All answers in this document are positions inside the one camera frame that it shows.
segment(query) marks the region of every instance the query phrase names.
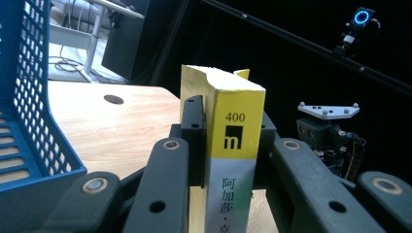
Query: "metal arm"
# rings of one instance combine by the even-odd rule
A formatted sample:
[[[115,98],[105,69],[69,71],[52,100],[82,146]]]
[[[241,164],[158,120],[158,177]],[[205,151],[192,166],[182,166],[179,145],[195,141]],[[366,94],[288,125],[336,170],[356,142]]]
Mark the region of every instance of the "metal arm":
[[[38,232],[188,232],[189,186],[203,185],[201,101],[186,102],[182,124],[154,145],[144,170],[121,182],[109,173],[80,178]],[[340,179],[267,116],[260,138],[255,188],[266,189],[279,232],[412,232],[409,184],[379,172]]]

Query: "white bracket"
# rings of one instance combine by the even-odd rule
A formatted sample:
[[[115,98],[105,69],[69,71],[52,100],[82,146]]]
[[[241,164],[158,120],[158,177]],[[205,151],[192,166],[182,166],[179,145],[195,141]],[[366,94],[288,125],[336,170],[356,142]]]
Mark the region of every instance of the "white bracket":
[[[345,107],[305,105],[305,103],[301,102],[299,106],[297,106],[297,109],[320,119],[350,118],[360,111],[360,107],[357,103],[352,107]]]

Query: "chair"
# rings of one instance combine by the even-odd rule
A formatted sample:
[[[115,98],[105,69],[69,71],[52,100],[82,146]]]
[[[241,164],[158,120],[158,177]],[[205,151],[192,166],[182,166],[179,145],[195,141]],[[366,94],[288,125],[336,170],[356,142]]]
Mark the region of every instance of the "chair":
[[[63,26],[67,26],[72,19],[92,25],[99,14],[98,7],[88,0],[51,0],[51,3],[64,13]],[[108,10],[104,11],[101,27],[111,28]]]

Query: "blue plastic basket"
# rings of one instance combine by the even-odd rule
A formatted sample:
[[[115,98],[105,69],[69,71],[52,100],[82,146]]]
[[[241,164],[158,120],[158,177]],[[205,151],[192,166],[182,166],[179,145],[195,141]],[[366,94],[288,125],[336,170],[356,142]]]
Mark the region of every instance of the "blue plastic basket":
[[[50,8],[49,0],[1,0],[0,232],[41,225],[61,192],[86,173],[49,107]]]

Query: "round hole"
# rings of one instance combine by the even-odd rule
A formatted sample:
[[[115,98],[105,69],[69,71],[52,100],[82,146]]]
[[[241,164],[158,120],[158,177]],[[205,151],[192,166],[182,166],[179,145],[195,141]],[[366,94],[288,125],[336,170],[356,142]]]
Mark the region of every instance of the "round hole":
[[[299,150],[300,144],[294,141],[286,141],[284,142],[284,146],[289,150]]]
[[[162,146],[164,149],[174,150],[180,146],[180,143],[178,141],[167,141],[167,142],[164,142]]]
[[[120,104],[124,103],[123,99],[121,99],[120,97],[118,97],[116,95],[105,95],[104,99],[107,102],[112,103],[112,104],[120,105]]]
[[[82,190],[86,194],[96,194],[106,189],[108,184],[109,181],[105,178],[93,178],[83,185]]]
[[[166,208],[166,204],[164,204],[164,202],[156,201],[151,204],[151,206],[149,207],[149,210],[152,213],[157,214],[157,213],[164,211],[165,208]]]
[[[346,212],[346,207],[343,204],[341,204],[340,202],[331,201],[331,202],[329,202],[329,206],[330,206],[331,209],[333,209],[336,212],[339,212],[339,213],[345,213]]]
[[[374,178],[372,183],[381,191],[391,193],[393,195],[399,195],[403,192],[403,189],[399,186],[399,184],[385,178]]]

